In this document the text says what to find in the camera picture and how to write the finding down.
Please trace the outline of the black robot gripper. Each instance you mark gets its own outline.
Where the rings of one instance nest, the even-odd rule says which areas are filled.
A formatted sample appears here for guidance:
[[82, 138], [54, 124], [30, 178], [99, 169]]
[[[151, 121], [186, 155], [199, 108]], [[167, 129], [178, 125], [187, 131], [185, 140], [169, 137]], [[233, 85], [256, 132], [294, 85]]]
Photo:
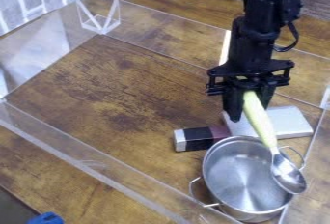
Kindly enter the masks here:
[[238, 122], [244, 107], [244, 91], [257, 90], [265, 108], [272, 102], [276, 88], [288, 86], [294, 62], [273, 58], [277, 31], [261, 33], [246, 25], [241, 16], [233, 23], [229, 58], [225, 64], [207, 71], [206, 92], [223, 95], [223, 109], [233, 122]]

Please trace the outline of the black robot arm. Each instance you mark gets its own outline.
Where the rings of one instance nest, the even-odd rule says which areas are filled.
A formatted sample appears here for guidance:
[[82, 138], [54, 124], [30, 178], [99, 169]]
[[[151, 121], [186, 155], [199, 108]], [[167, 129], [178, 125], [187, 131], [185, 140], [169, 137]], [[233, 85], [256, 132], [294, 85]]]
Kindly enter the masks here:
[[276, 40], [282, 27], [300, 35], [294, 21], [301, 8], [301, 0], [244, 0], [245, 15], [233, 22], [228, 61], [207, 71], [207, 93], [222, 97], [234, 122], [241, 119], [246, 91], [254, 91], [268, 106], [276, 88], [289, 84], [294, 62], [276, 59], [273, 53], [294, 48], [276, 45]]

